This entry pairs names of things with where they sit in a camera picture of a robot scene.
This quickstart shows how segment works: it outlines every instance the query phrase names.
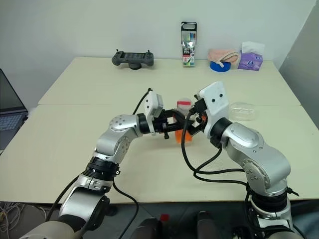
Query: laptop keyboard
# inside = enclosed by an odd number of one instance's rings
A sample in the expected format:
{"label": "laptop keyboard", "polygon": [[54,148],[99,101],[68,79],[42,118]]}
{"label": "laptop keyboard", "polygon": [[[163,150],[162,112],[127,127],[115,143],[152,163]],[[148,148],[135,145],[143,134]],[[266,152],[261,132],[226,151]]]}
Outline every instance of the laptop keyboard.
{"label": "laptop keyboard", "polygon": [[0,117],[0,131],[15,129],[22,115]]}

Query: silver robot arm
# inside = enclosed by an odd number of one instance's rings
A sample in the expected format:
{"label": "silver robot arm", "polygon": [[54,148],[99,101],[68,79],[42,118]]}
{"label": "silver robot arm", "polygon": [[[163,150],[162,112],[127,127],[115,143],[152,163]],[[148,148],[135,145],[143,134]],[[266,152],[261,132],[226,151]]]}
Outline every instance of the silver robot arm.
{"label": "silver robot arm", "polygon": [[293,192],[287,187],[287,176],[291,171],[288,160],[267,145],[259,132],[228,120],[229,104],[222,82],[199,91],[197,99],[194,111],[202,114],[204,110],[207,117],[201,130],[214,146],[222,146],[245,171],[252,195],[252,211],[258,221],[256,226],[262,229],[285,226],[294,230],[287,197],[287,191]]}
{"label": "silver robot arm", "polygon": [[97,140],[96,148],[86,170],[78,176],[59,211],[57,221],[45,222],[21,239],[80,239],[86,231],[100,226],[105,215],[113,179],[120,173],[119,164],[131,142],[143,133],[165,132],[169,128],[162,113],[160,95],[150,91],[146,98],[145,115],[119,115]]}

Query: cable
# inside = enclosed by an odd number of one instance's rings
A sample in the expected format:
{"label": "cable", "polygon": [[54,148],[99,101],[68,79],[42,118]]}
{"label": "cable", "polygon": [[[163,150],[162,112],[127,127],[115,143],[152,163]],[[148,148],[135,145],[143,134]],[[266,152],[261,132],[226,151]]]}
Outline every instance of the cable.
{"label": "cable", "polygon": [[48,222],[54,212],[54,209],[56,208],[56,206],[58,205],[58,203],[60,202],[61,198],[63,197],[63,195],[66,193],[66,191],[68,191],[68,189],[73,185],[73,183],[75,183],[75,181],[78,179],[79,175],[76,176],[64,189],[63,191],[60,193],[60,195],[58,196],[58,198],[55,200],[55,202],[53,203],[45,221]]}
{"label": "cable", "polygon": [[[202,163],[201,165],[199,165],[196,170],[199,171],[200,169],[202,169],[203,167],[205,167],[206,165],[208,165],[209,163],[211,163],[212,161],[214,161],[221,153],[222,151],[222,147],[219,148],[218,152],[209,160],[207,160],[206,162]],[[238,170],[233,170],[233,169],[226,169],[226,170],[222,170],[222,171],[227,171],[227,172],[241,172]],[[201,181],[204,182],[211,182],[211,183],[237,183],[237,184],[242,184],[244,186],[246,186],[246,183],[242,182],[242,181],[237,181],[237,180],[215,180],[215,179],[206,179],[206,178],[202,178],[196,175],[196,172],[193,173],[193,176]]]}
{"label": "cable", "polygon": [[207,164],[211,163],[212,161],[214,161],[221,153],[222,151],[222,147],[219,148],[218,152],[212,157],[210,158],[208,161],[202,163],[199,167],[194,168],[187,157],[186,154],[186,150],[185,150],[185,135],[186,135],[186,131],[187,131],[187,125],[188,125],[188,121],[190,119],[190,117],[192,116],[192,112],[189,112],[186,119],[185,119],[185,123],[184,123],[184,127],[183,127],[183,132],[182,132],[182,137],[181,137],[181,151],[184,157],[184,160],[186,162],[186,164],[188,165],[188,167],[193,171],[193,176],[196,179],[199,179],[201,181],[204,182],[212,182],[212,183],[236,183],[236,184],[241,184],[246,186],[246,183],[242,182],[242,181],[237,181],[237,180],[217,180],[217,179],[206,179],[206,178],[202,178],[199,177],[196,174],[204,174],[204,175],[213,175],[213,174],[221,174],[221,173],[229,173],[229,172],[244,172],[243,169],[241,168],[232,168],[232,169],[223,169],[223,170],[218,170],[218,171],[201,171],[201,168],[205,167]]}
{"label": "cable", "polygon": [[8,239],[10,239],[9,231],[14,229],[18,224],[23,208],[24,204],[21,203],[7,202],[0,206],[0,218],[5,219],[4,223],[0,223],[0,232],[6,233]]}
{"label": "cable", "polygon": [[187,125],[188,125],[188,121],[190,119],[190,117],[192,116],[192,113],[189,112],[186,119],[185,119],[185,123],[184,123],[184,127],[183,127],[183,133],[181,135],[181,151],[182,151],[182,154],[183,154],[183,157],[184,157],[184,160],[186,162],[186,164],[188,165],[188,167],[195,173],[198,173],[198,174],[205,174],[205,175],[212,175],[212,174],[220,174],[220,173],[228,173],[228,172],[244,172],[243,169],[241,168],[232,168],[232,169],[224,169],[224,170],[219,170],[219,171],[200,171],[198,168],[194,168],[189,160],[188,160],[188,157],[187,157],[187,154],[186,154],[186,150],[185,150],[185,135],[186,135],[186,131],[187,131]]}
{"label": "cable", "polygon": [[126,225],[126,227],[124,228],[124,230],[122,231],[121,235],[120,235],[119,238],[118,238],[118,239],[121,239],[121,238],[123,237],[123,235],[125,234],[125,232],[127,231],[127,229],[130,227],[131,223],[134,221],[136,215],[138,214],[138,212],[139,212],[139,203],[135,200],[135,198],[133,198],[132,196],[128,195],[127,193],[124,193],[123,191],[121,191],[121,190],[115,185],[114,179],[113,179],[113,187],[115,188],[115,190],[116,190],[118,193],[120,193],[120,194],[122,194],[122,195],[128,197],[129,199],[131,199],[131,200],[135,203],[135,206],[136,206],[136,210],[135,210],[135,213],[134,213],[133,217],[131,218],[131,220],[130,220],[129,223]]}
{"label": "cable", "polygon": [[46,211],[43,209],[43,207],[38,207],[38,206],[35,206],[35,205],[32,205],[32,207],[37,208],[39,211],[43,211],[43,213],[44,213],[44,219],[46,219]]}
{"label": "cable", "polygon": [[23,204],[25,204],[26,206],[33,206],[38,209],[43,208],[45,211],[49,211],[50,208],[52,207],[52,205],[49,206],[49,204],[42,204],[42,203],[23,203]]}
{"label": "cable", "polygon": [[307,239],[306,235],[294,224],[294,228],[296,229],[296,231],[298,231],[298,233],[304,238]]}
{"label": "cable", "polygon": [[145,99],[145,97],[149,94],[149,92],[151,91],[152,89],[149,88],[148,91],[142,96],[142,98],[140,99],[140,101],[138,102],[138,105],[136,106],[135,110],[133,111],[133,115],[135,115],[135,113],[138,111],[142,101]]}

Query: black cable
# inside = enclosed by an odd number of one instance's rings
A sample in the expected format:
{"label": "black cable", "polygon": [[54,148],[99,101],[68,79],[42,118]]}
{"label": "black cable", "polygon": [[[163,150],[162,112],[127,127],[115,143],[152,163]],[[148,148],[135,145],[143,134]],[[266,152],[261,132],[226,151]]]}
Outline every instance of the black cable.
{"label": "black cable", "polygon": [[135,115],[135,113],[138,111],[142,101],[145,99],[145,97],[149,94],[149,92],[151,91],[152,89],[149,88],[148,91],[142,96],[142,98],[140,99],[138,105],[136,106],[135,110],[133,111],[133,115]]}
{"label": "black cable", "polygon": [[183,127],[183,133],[181,135],[181,152],[183,154],[183,157],[184,157],[184,160],[186,162],[186,164],[188,165],[188,167],[195,173],[198,173],[198,174],[205,174],[205,175],[212,175],[212,174],[220,174],[220,173],[229,173],[229,172],[244,172],[243,169],[241,168],[232,168],[232,169],[224,169],[224,170],[219,170],[219,171],[200,171],[198,168],[194,168],[189,160],[188,160],[188,157],[187,157],[187,154],[186,154],[186,150],[185,150],[185,135],[186,135],[186,131],[187,131],[187,125],[188,125],[188,121],[190,119],[190,117],[192,116],[192,113],[189,112],[186,119],[185,119],[185,123],[184,123],[184,127]]}
{"label": "black cable", "polygon": [[131,199],[131,200],[135,203],[135,206],[136,206],[136,210],[135,210],[135,213],[134,213],[133,217],[131,218],[131,220],[130,220],[129,223],[126,225],[126,227],[124,228],[124,230],[122,231],[121,235],[120,235],[119,238],[118,238],[118,239],[121,239],[121,238],[123,237],[123,235],[125,234],[125,232],[127,231],[127,229],[130,227],[131,223],[134,221],[136,215],[138,214],[138,212],[139,212],[139,203],[138,203],[138,202],[135,200],[135,198],[133,198],[132,196],[128,195],[127,193],[122,192],[122,191],[115,185],[114,179],[113,179],[113,187],[115,188],[115,190],[116,190],[118,193],[120,193],[120,194],[122,194],[122,195],[128,197],[129,199]]}
{"label": "black cable", "polygon": [[212,157],[210,158],[208,161],[202,163],[198,168],[194,168],[187,157],[186,154],[186,150],[185,150],[185,135],[186,135],[186,131],[187,131],[187,125],[188,125],[188,121],[190,119],[192,115],[192,112],[189,112],[186,119],[185,119],[185,123],[184,123],[184,127],[183,127],[183,133],[182,133],[182,137],[181,137],[181,151],[184,157],[184,160],[186,162],[186,164],[188,165],[188,167],[193,171],[193,176],[196,179],[199,179],[201,181],[204,182],[212,182],[212,183],[237,183],[237,184],[241,184],[246,186],[246,183],[242,182],[242,181],[237,181],[237,180],[217,180],[217,179],[206,179],[206,178],[202,178],[199,177],[196,174],[204,174],[204,175],[213,175],[213,174],[221,174],[221,173],[229,173],[229,172],[244,172],[243,169],[241,168],[232,168],[232,169],[223,169],[223,170],[218,170],[218,171],[201,171],[201,168],[205,167],[207,164],[211,163],[212,161],[214,161],[221,153],[222,151],[222,147],[219,148],[218,152]]}
{"label": "black cable", "polygon": [[296,231],[298,231],[298,233],[304,238],[307,239],[306,235],[294,224],[294,228],[296,229]]}
{"label": "black cable", "polygon": [[55,202],[53,203],[45,221],[49,221],[53,212],[54,212],[54,209],[56,208],[56,206],[58,205],[58,203],[60,202],[61,198],[63,197],[63,195],[66,193],[66,191],[68,191],[68,189],[73,185],[73,183],[75,183],[75,181],[78,179],[79,175],[76,176],[64,189],[63,191],[60,193],[60,195],[58,196],[58,198],[55,200]]}

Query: pink towel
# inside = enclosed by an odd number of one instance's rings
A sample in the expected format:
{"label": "pink towel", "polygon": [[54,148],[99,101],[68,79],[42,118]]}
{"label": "pink towel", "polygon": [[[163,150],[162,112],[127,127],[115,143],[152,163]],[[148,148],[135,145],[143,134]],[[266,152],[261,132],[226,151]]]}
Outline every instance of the pink towel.
{"label": "pink towel", "polygon": [[224,67],[222,62],[230,62],[236,64],[239,53],[235,49],[210,49],[208,51],[208,60]]}

